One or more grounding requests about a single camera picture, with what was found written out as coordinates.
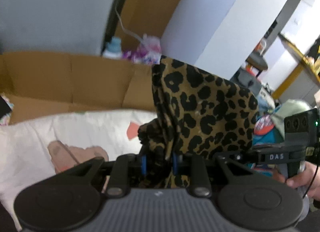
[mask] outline leopard print fabric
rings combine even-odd
[[[258,103],[248,89],[163,57],[152,69],[152,91],[158,118],[139,128],[151,166],[141,187],[188,186],[187,177],[168,171],[172,152],[211,159],[251,148]]]

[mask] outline white cord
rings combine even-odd
[[[119,19],[121,28],[122,28],[122,30],[124,31],[124,33],[126,33],[126,34],[128,34],[128,35],[130,35],[130,36],[132,36],[132,37],[134,37],[134,38],[136,38],[138,41],[140,41],[140,42],[143,44],[143,39],[142,39],[138,34],[132,32],[132,31],[130,31],[130,30],[127,30],[127,29],[123,26],[121,17],[120,17],[120,15],[119,15],[118,11],[117,11],[117,6],[115,6],[115,11],[116,11],[116,15],[117,15],[117,17],[118,17],[118,19]]]

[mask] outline screw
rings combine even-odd
[[[195,188],[195,194],[199,197],[205,197],[210,194],[210,191],[205,187],[197,187]]]
[[[155,192],[155,195],[156,195],[157,197],[160,197],[160,196],[163,195],[163,192],[162,192],[162,191],[157,191],[157,192]]]
[[[120,188],[110,188],[107,190],[109,196],[119,196],[122,194],[122,189]]]

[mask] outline white wall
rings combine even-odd
[[[98,55],[112,1],[0,0],[0,46]]]
[[[264,36],[287,0],[236,0],[195,65],[226,79]]]
[[[194,64],[236,0],[180,0],[161,38],[163,54]]]
[[[307,0],[307,2],[301,0],[297,10],[281,31],[302,53],[306,53],[320,35],[320,0],[314,0],[312,7],[308,5],[309,3],[311,3],[310,0]],[[268,82],[274,90],[283,83],[298,65],[283,47],[279,48],[279,52],[277,62],[261,79],[264,83]]]

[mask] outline human hand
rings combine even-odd
[[[312,178],[316,172],[316,165],[306,162],[305,171],[299,173],[298,175],[285,180],[284,176],[279,174],[276,169],[273,169],[272,178],[281,182],[286,183],[289,187],[296,189],[298,187],[305,186],[307,189],[310,185]],[[308,197],[314,198],[317,201],[320,201],[320,170],[318,170],[316,178],[312,183],[310,190],[308,191]]]

